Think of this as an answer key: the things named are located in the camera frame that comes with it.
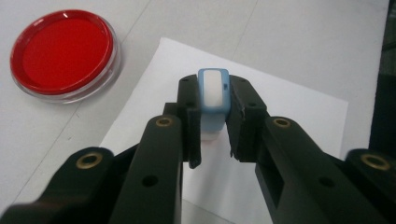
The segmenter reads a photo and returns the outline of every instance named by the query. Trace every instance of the red ink pad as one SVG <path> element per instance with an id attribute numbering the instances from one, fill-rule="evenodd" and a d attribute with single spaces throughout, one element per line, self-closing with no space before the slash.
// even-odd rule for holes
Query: red ink pad
<path id="1" fill-rule="evenodd" d="M 120 66 L 119 43 L 103 18 L 63 10 L 30 24 L 10 57 L 17 85 L 54 103 L 72 103 L 102 89 Z"/>

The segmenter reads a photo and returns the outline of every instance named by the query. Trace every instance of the sheet of paper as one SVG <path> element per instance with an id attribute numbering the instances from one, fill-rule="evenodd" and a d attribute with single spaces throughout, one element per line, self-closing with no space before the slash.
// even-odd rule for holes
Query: sheet of paper
<path id="1" fill-rule="evenodd" d="M 137 144 L 149 119 L 161 115 L 165 103 L 177 100 L 178 81 L 209 67 L 226 68 L 230 74 L 249 80 L 270 115 L 296 120 L 325 152 L 339 157 L 347 102 L 167 38 L 161 40 L 101 147 L 118 154 Z M 183 198 L 234 223 L 271 220 L 254 164 L 230 158 L 225 130 L 219 139 L 202 143 L 199 167 L 191 170 L 184 165 Z"/>

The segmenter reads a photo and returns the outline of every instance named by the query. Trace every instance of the red disc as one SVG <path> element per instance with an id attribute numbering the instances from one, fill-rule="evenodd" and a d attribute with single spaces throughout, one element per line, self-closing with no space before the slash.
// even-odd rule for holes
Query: red disc
<path id="1" fill-rule="evenodd" d="M 101 74 L 112 50 L 112 34 L 99 16 L 81 10 L 58 11 L 33 22 L 18 37 L 11 70 L 30 91 L 64 94 Z"/>

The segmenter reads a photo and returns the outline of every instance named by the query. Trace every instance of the round red container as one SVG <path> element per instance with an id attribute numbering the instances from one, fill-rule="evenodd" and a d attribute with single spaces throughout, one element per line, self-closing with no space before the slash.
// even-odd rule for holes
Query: round red container
<path id="1" fill-rule="evenodd" d="M 20 34 L 10 65 L 23 91 L 48 102 L 73 103 L 117 76 L 120 45 L 103 18 L 63 10 L 34 21 Z"/>

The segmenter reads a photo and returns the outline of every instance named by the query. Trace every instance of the white tiled surface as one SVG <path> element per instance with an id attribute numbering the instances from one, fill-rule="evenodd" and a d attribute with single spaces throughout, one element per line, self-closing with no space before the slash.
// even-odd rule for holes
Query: white tiled surface
<path id="1" fill-rule="evenodd" d="M 387 6 L 387 0 L 0 2 L 0 211 L 35 199 L 70 154 L 100 144 L 161 36 L 347 100 L 343 150 L 367 147 Z M 15 86 L 8 57 L 29 22 L 65 8 L 112 24 L 123 69 L 105 92 L 49 105 Z"/>

